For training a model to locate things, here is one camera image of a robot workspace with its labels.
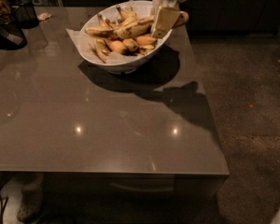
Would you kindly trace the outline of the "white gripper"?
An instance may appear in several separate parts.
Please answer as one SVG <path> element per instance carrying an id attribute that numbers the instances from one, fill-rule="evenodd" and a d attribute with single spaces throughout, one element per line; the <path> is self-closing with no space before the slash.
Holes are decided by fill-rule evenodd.
<path id="1" fill-rule="evenodd" d="M 151 27 L 151 36 L 164 38 L 174 27 L 178 20 L 180 11 L 177 9 L 177 2 L 184 3 L 188 0 L 152 0 L 151 15 L 154 15 L 154 22 Z"/>

